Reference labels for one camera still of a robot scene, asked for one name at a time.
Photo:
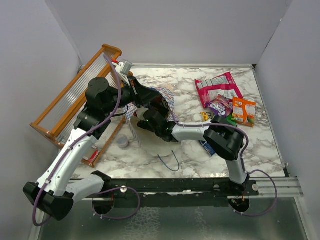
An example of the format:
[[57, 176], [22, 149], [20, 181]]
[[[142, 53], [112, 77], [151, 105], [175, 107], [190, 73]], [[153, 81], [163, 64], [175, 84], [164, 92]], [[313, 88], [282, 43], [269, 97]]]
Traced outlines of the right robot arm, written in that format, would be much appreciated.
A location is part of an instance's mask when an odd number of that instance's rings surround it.
[[221, 116], [202, 123], [183, 123], [175, 118], [169, 121], [155, 109], [143, 108], [137, 111], [137, 117], [140, 119], [138, 127], [154, 133], [167, 143], [187, 140], [207, 142], [226, 161], [230, 191], [236, 196], [247, 191], [249, 174], [244, 166], [243, 153], [249, 145], [249, 137], [243, 130]]

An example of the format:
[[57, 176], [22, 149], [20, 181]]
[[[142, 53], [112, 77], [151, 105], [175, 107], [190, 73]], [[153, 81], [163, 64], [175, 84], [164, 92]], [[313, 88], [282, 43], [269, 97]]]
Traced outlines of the green snack pack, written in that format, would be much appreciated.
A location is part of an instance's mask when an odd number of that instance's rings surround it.
[[237, 127], [238, 124], [237, 122], [233, 119], [232, 115], [229, 115], [228, 117], [225, 118], [231, 125]]

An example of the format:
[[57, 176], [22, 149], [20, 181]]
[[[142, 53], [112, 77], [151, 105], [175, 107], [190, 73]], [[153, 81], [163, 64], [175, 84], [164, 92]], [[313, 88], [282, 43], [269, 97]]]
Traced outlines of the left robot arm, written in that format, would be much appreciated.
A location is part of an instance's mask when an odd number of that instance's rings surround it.
[[143, 107], [160, 95], [157, 90], [141, 85], [133, 76], [128, 85], [121, 87], [120, 80], [117, 84], [118, 88], [110, 86], [104, 77], [96, 77], [88, 83], [86, 104], [77, 116], [66, 144], [48, 170], [36, 182], [27, 182], [23, 188], [35, 211], [41, 210], [60, 221], [76, 202], [90, 195], [103, 198], [110, 193], [108, 178], [102, 173], [95, 172], [78, 183], [70, 184], [69, 181], [118, 108], [130, 103]]

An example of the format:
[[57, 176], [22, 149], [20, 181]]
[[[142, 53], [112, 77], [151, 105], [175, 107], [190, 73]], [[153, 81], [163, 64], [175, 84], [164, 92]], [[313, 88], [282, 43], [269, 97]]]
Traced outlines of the purple chocolate bar pack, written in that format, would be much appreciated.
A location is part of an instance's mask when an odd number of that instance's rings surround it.
[[233, 113], [233, 106], [228, 98], [218, 94], [213, 100], [205, 104], [216, 116], [227, 118]]

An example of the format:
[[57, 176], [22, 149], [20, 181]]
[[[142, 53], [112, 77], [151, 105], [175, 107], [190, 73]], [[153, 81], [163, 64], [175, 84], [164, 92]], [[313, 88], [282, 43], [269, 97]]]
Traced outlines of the yellow M&M candy pack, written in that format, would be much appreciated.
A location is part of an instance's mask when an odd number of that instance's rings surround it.
[[203, 111], [203, 112], [201, 112], [200, 114], [201, 114], [204, 122], [211, 121], [212, 118], [213, 118], [213, 115], [212, 115], [212, 113], [210, 113], [210, 112], [204, 112], [204, 111]]

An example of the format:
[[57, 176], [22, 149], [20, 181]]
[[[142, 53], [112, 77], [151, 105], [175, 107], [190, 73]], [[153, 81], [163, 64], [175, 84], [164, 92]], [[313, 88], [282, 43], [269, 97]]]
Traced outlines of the blue checkered paper bag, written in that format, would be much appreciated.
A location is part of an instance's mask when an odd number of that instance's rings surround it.
[[[167, 121], [172, 121], [175, 116], [175, 97], [173, 87], [169, 84], [157, 86], [153, 88], [163, 96], [168, 104], [169, 109], [164, 108], [164, 118]], [[153, 157], [164, 158], [174, 153], [181, 146], [180, 142], [166, 142], [153, 132], [142, 129], [138, 126], [143, 114], [147, 109], [151, 109], [151, 104], [146, 104], [139, 108], [133, 103], [128, 105], [128, 110], [125, 114], [127, 125], [139, 146]]]

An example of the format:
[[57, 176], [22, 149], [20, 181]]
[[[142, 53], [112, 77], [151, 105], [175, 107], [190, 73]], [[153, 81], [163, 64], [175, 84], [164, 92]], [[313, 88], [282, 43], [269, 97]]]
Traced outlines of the pink snack bag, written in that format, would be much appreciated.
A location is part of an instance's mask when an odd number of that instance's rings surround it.
[[195, 79], [194, 82], [204, 109], [206, 108], [206, 104], [211, 102], [218, 95], [227, 98], [230, 103], [233, 101], [234, 97], [240, 99], [244, 98], [230, 72], [226, 72], [212, 79]]

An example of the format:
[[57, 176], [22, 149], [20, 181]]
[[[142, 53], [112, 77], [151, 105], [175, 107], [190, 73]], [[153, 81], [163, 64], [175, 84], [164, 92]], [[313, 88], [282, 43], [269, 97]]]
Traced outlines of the blue Kettle chips bag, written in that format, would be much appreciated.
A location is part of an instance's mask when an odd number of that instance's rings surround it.
[[199, 140], [199, 143], [211, 157], [216, 154], [215, 150], [208, 142]]

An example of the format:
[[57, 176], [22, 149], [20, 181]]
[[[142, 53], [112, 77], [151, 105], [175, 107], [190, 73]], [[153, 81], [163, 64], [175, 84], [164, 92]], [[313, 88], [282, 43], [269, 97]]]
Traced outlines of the orange snack pack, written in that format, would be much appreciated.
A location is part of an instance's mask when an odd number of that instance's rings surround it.
[[253, 128], [256, 121], [256, 103], [244, 98], [234, 97], [232, 105], [232, 120], [238, 124]]

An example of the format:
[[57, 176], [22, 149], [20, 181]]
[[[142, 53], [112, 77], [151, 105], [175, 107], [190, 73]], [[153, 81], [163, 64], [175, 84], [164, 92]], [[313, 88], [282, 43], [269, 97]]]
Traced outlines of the purple berries snack pack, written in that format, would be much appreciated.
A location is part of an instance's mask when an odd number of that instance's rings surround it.
[[153, 105], [157, 109], [170, 109], [169, 103], [162, 95], [159, 95], [154, 99]]

